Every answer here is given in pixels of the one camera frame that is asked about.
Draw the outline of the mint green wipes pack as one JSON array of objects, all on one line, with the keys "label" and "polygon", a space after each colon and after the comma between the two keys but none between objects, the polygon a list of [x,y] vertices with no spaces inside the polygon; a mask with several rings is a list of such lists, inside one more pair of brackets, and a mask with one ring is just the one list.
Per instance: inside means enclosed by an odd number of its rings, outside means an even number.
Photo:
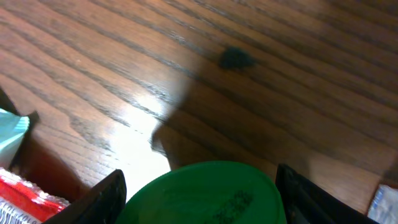
[{"label": "mint green wipes pack", "polygon": [[30,126],[28,116],[1,109],[1,167],[9,168]]}]

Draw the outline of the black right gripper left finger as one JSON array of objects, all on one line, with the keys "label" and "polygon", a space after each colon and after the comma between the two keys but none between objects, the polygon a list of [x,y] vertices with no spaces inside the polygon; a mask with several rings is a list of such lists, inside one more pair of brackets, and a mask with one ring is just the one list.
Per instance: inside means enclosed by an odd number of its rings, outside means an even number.
[{"label": "black right gripper left finger", "polygon": [[126,181],[116,169],[91,188],[82,198],[49,218],[44,224],[115,223],[126,206]]}]

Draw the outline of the orange snack packet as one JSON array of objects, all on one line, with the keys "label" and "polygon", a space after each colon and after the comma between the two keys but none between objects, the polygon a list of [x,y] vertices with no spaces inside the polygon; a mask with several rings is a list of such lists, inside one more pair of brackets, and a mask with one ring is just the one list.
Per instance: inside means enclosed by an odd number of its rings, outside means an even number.
[{"label": "orange snack packet", "polygon": [[1,224],[41,224],[69,204],[1,168]]}]

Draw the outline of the green lid spice jar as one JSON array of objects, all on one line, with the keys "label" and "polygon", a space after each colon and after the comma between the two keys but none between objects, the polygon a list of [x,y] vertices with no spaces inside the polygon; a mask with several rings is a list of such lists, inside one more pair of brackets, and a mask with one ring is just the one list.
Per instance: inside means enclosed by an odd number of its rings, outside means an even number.
[{"label": "green lid spice jar", "polygon": [[122,224],[283,224],[284,206],[259,169],[231,161],[201,162],[145,185],[117,218]]}]

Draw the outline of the red sachet stick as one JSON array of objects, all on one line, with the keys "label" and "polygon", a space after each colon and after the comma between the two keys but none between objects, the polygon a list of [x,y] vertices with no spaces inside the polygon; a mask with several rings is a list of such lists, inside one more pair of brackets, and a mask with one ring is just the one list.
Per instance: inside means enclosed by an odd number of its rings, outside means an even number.
[{"label": "red sachet stick", "polygon": [[369,207],[368,217],[380,224],[397,224],[397,206],[397,189],[379,185]]}]

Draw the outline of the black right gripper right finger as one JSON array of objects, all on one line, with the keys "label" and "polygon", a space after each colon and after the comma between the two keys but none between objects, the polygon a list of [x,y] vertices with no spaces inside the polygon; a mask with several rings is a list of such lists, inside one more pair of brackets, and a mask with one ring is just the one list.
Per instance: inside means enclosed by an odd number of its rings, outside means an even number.
[{"label": "black right gripper right finger", "polygon": [[378,224],[339,201],[286,164],[279,164],[275,184],[287,223]]}]

